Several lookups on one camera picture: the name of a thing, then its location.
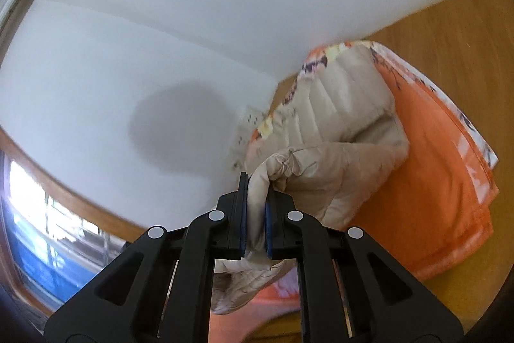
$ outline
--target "orange fabric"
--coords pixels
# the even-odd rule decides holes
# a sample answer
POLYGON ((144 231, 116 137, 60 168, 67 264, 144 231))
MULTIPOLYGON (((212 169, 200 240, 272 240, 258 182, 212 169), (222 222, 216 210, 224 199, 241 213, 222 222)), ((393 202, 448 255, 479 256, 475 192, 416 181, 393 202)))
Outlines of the orange fabric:
POLYGON ((376 65, 395 97, 410 151, 351 224, 425 280, 489 238, 488 205, 498 190, 474 141, 446 105, 422 82, 405 80, 382 56, 376 65))

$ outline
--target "window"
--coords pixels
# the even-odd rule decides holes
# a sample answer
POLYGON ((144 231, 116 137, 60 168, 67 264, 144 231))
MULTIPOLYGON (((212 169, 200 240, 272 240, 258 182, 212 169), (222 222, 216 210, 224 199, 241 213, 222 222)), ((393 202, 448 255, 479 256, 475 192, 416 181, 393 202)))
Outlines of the window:
POLYGON ((69 211, 18 163, 3 160, 1 210, 13 262, 25 288, 54 311, 114 260, 125 241, 69 211))

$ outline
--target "brown wooden surface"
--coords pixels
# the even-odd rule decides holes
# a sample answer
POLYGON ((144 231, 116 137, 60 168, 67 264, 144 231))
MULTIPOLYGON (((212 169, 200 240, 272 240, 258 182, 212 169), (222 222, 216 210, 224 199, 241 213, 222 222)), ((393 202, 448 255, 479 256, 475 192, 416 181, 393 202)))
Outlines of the brown wooden surface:
MULTIPOLYGON (((446 0, 368 39, 389 47, 433 80, 500 159, 494 170, 500 194, 490 206, 493 236, 472 257, 426 282, 469 329, 514 263, 514 0, 446 0)), ((291 84, 291 78, 279 84, 274 104, 291 84)), ((284 323, 284 333, 288 331, 284 323)))
POLYGON ((68 189, 50 176, 27 156, 0 127, 0 149, 14 159, 38 182, 45 192, 79 217, 96 224, 102 230, 117 237, 134 242, 146 229, 98 207, 86 198, 68 189))

